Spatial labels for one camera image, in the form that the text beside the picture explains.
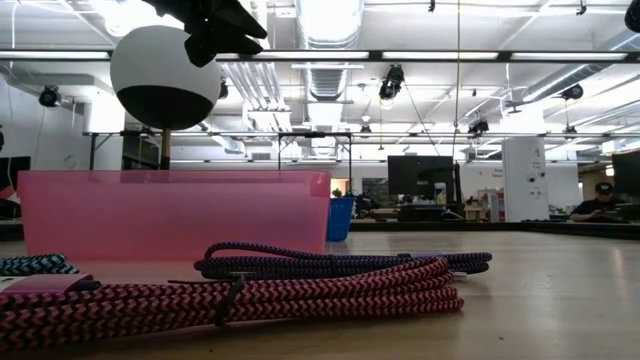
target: man in cap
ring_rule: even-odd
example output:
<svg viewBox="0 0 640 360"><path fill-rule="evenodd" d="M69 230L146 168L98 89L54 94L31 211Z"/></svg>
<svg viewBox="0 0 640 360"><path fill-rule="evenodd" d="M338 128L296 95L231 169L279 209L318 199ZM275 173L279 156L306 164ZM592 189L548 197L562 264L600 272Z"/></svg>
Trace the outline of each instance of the man in cap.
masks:
<svg viewBox="0 0 640 360"><path fill-rule="evenodd" d="M596 185L596 196L593 200L583 201L573 212L570 219L575 222L619 222L619 220L606 216L607 211L613 211L618 204L624 201L613 196L613 184L601 182Z"/></svg>

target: table surface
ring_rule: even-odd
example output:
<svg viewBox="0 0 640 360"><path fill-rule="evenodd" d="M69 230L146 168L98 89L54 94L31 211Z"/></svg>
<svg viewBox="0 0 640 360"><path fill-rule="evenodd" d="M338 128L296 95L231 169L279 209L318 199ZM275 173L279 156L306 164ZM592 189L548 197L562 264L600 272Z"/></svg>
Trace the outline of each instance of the table surface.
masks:
<svg viewBox="0 0 640 360"><path fill-rule="evenodd" d="M640 242L518 232L352 233L335 254L489 251L456 314L199 328L3 359L638 359ZM22 243L0 243L0 257ZM189 264L77 264L108 282L195 277ZM127 278L130 271L153 276Z"/></svg>

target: blue trash can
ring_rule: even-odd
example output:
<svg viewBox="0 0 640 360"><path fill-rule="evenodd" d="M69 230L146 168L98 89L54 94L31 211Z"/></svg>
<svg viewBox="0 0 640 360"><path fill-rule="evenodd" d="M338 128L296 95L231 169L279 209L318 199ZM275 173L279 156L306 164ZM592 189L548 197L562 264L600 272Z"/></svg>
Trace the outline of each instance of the blue trash can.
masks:
<svg viewBox="0 0 640 360"><path fill-rule="evenodd" d="M355 198L331 199L327 241L345 241L351 226L351 212Z"/></svg>

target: pink plastic bin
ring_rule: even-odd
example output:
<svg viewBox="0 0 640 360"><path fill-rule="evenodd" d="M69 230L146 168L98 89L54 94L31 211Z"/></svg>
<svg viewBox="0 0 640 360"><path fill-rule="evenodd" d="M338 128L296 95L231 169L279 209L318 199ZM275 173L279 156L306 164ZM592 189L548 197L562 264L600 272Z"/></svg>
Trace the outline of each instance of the pink plastic bin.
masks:
<svg viewBox="0 0 640 360"><path fill-rule="evenodd" d="M195 261L223 241L324 252L329 172L25 171L19 176L30 255Z"/></svg>

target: white ball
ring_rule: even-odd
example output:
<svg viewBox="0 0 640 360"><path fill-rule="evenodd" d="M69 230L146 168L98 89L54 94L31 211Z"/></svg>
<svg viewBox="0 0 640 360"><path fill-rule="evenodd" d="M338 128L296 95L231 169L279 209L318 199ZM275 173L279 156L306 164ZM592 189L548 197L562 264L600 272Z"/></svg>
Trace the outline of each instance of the white ball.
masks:
<svg viewBox="0 0 640 360"><path fill-rule="evenodd" d="M204 120L220 94L220 66L191 64L184 31L166 26L138 28L111 57L111 83L122 106L140 122L182 130Z"/></svg>

